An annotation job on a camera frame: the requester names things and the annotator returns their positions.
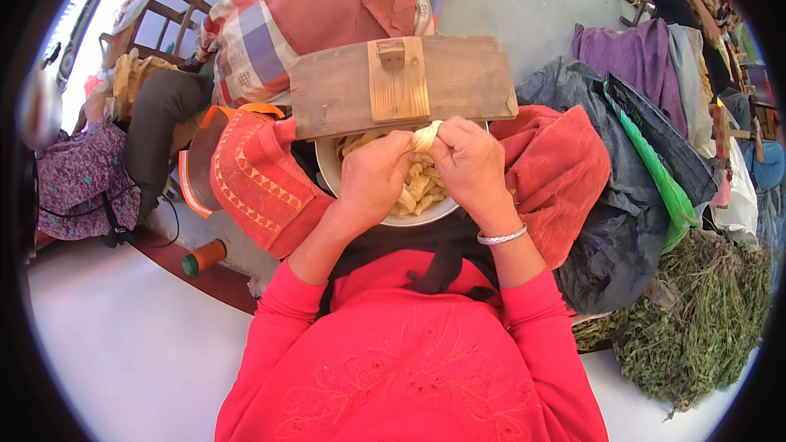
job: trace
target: car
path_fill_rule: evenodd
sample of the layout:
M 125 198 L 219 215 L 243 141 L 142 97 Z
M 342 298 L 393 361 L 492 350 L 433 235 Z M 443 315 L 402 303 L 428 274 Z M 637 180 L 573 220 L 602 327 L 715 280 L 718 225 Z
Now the car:
M 70 0 L 47 44 L 43 69 L 54 76 L 61 92 L 65 91 L 68 84 L 76 52 L 82 44 L 87 25 L 90 24 L 100 1 Z

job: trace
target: checkered fabric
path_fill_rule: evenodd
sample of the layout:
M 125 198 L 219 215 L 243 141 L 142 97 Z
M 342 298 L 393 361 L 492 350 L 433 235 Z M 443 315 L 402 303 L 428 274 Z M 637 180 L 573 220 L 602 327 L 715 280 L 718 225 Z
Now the checkered fabric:
M 436 31 L 445 0 L 415 0 L 415 35 Z M 215 52 L 213 104 L 289 104 L 289 71 L 298 54 L 264 0 L 220 0 L 205 18 L 196 59 Z

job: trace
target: dried herb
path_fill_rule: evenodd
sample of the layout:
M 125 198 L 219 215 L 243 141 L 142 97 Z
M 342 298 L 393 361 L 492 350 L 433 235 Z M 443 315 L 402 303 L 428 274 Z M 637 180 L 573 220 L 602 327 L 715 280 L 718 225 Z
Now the dried herb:
M 688 410 L 740 377 L 759 341 L 769 292 L 768 251 L 692 230 L 663 255 L 636 304 L 577 325 L 576 344 L 585 350 L 611 339 L 628 381 L 674 410 Z

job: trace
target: purple cloth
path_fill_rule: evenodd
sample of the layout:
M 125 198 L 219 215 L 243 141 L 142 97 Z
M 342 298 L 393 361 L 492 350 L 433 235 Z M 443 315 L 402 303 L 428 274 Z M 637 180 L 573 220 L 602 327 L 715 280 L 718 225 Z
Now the purple cloth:
M 576 24 L 573 56 L 601 77 L 611 71 L 655 103 L 679 133 L 688 134 L 677 72 L 669 54 L 669 29 L 653 19 L 621 34 Z
M 60 133 L 51 147 L 35 154 L 41 209 L 61 215 L 98 209 L 68 218 L 40 210 L 38 229 L 64 241 L 108 234 L 103 191 L 110 199 L 120 194 L 112 201 L 120 225 L 129 230 L 136 226 L 140 191 L 123 168 L 125 140 L 123 130 L 101 120 L 73 137 Z

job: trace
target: spool of thread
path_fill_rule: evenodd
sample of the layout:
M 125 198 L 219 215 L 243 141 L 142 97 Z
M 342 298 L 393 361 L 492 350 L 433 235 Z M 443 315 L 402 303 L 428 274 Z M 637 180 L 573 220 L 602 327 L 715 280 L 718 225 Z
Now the spool of thread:
M 196 276 L 200 271 L 218 263 L 224 258 L 226 258 L 224 241 L 213 239 L 208 244 L 200 246 L 185 255 L 183 258 L 183 271 L 188 276 Z

